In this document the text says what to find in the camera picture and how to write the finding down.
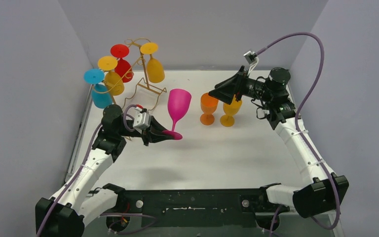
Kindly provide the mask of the orange wine glass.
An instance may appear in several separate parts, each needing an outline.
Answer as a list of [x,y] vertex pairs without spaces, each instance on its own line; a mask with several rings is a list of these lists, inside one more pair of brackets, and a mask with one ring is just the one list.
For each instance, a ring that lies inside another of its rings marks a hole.
[[203,125],[212,125],[215,121],[213,113],[216,111],[219,100],[204,93],[200,98],[200,107],[203,114],[200,116],[200,122]]

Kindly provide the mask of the pink wine glass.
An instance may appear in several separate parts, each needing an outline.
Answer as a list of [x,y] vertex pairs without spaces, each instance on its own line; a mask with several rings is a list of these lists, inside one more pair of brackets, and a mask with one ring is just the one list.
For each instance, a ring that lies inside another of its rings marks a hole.
[[169,93],[167,109],[172,120],[171,130],[163,131],[164,134],[170,135],[174,140],[181,140],[183,136],[175,131],[176,124],[188,112],[192,95],[180,88],[172,89]]

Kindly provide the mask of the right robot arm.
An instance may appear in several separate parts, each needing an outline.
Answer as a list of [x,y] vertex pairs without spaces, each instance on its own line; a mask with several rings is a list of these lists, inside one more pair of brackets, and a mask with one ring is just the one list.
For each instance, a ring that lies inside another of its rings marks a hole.
[[335,210],[343,201],[349,181],[338,176],[318,155],[309,139],[301,119],[295,119],[296,106],[289,98],[286,88],[291,75],[289,70],[277,67],[271,69],[267,78],[251,79],[243,66],[227,80],[215,85],[209,92],[225,104],[240,101],[242,96],[259,100],[264,118],[282,139],[293,158],[302,184],[289,187],[280,183],[263,186],[265,194],[258,198],[259,207],[266,212],[278,204],[294,208],[303,218],[309,218]]

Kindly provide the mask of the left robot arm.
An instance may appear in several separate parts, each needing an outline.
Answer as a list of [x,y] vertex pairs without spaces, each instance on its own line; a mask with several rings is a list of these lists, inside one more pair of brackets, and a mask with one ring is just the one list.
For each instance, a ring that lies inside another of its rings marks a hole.
[[67,183],[50,198],[41,198],[35,206],[38,237],[80,237],[85,227],[105,211],[122,212],[127,199],[123,188],[108,184],[95,196],[89,191],[101,175],[114,164],[126,145],[126,137],[141,138],[143,144],[173,140],[147,109],[137,108],[131,117],[119,105],[104,108],[101,123],[94,130],[82,164]]

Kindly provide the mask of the yellow wine glass left row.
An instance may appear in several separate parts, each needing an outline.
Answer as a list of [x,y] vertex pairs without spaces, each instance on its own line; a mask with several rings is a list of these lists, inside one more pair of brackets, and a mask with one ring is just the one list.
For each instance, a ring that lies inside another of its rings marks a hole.
[[117,65],[117,59],[113,56],[103,56],[98,60],[98,67],[106,72],[104,84],[112,96],[118,96],[124,92],[122,78],[114,71]]

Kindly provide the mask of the red wine glass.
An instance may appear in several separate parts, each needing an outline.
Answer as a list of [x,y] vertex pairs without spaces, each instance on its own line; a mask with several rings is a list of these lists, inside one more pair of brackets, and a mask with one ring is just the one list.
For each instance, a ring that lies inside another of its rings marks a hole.
[[124,59],[129,54],[129,47],[124,44],[115,44],[111,47],[110,53],[117,58],[117,66],[114,71],[121,76],[124,83],[130,82],[134,73],[131,64]]

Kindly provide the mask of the blue wine glass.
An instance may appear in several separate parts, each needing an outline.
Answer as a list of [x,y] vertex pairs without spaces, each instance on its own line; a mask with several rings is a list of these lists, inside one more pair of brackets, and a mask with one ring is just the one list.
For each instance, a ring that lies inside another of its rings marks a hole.
[[83,76],[84,81],[92,85],[91,97],[94,105],[99,109],[104,109],[113,103],[107,87],[103,84],[104,78],[105,74],[100,69],[90,69]]

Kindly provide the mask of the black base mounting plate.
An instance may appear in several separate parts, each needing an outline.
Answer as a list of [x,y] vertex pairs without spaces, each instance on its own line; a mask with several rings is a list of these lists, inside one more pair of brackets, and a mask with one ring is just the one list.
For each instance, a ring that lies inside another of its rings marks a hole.
[[142,213],[157,219],[155,227],[269,228],[275,211],[264,189],[125,190],[112,211]]

